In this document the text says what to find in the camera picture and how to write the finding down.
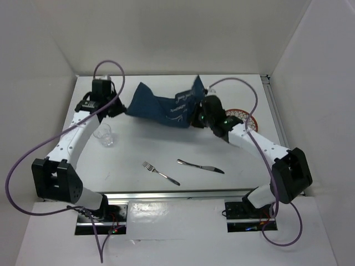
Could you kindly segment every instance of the white wall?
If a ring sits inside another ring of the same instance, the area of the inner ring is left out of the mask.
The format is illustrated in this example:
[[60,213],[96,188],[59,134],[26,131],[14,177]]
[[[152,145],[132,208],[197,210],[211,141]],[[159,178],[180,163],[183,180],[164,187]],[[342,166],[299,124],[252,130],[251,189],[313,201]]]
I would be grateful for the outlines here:
[[310,0],[34,2],[78,74],[271,74]]
[[288,140],[304,149],[339,266],[353,266],[355,1],[313,0],[272,74]]
[[[38,17],[30,1],[0,1],[0,264],[8,266],[16,262],[29,217],[7,202],[5,177],[20,155],[61,129],[75,80]],[[33,159],[11,181],[14,199],[29,210],[36,198]]]

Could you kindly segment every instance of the blue cloth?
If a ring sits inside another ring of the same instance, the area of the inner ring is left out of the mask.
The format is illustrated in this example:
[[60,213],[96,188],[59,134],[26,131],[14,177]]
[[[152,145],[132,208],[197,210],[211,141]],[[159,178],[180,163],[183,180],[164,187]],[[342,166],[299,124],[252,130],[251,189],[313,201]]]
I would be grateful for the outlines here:
[[173,99],[155,96],[148,86],[140,83],[126,114],[152,119],[166,126],[189,127],[196,104],[205,96],[204,90],[199,76],[190,90],[176,94]]

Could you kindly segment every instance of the glass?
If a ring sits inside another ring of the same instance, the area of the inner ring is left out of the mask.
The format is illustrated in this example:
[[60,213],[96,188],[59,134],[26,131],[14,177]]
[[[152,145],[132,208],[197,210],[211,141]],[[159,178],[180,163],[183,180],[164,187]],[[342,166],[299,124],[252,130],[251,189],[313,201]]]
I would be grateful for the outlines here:
[[93,133],[94,137],[96,137],[100,143],[109,147],[113,144],[113,135],[111,131],[111,127],[108,124],[101,124]]

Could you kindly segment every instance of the table knife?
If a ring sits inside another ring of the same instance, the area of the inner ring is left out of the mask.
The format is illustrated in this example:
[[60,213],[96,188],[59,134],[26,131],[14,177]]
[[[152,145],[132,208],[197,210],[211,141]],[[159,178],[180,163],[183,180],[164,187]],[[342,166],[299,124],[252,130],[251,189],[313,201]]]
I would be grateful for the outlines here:
[[178,159],[177,162],[181,165],[187,165],[187,166],[191,166],[191,167],[196,167],[199,169],[203,169],[203,170],[208,170],[208,171],[212,171],[212,172],[216,172],[216,173],[223,173],[224,171],[214,167],[214,166],[201,166],[201,165],[194,165],[193,163],[189,163],[189,162],[185,162],[183,160]]

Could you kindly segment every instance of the fork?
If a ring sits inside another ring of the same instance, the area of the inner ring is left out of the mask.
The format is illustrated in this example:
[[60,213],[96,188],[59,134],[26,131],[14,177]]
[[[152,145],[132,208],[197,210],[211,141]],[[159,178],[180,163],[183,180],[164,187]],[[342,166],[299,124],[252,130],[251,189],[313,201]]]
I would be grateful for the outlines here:
[[176,181],[176,180],[170,178],[169,176],[166,176],[165,174],[163,174],[163,173],[157,171],[153,165],[151,165],[151,164],[149,164],[149,163],[147,163],[147,162],[144,162],[142,165],[143,165],[149,172],[158,173],[158,174],[160,174],[161,176],[164,176],[164,177],[165,177],[167,180],[169,180],[171,183],[174,183],[174,184],[176,184],[177,186],[180,185],[180,183],[178,183],[178,181]]

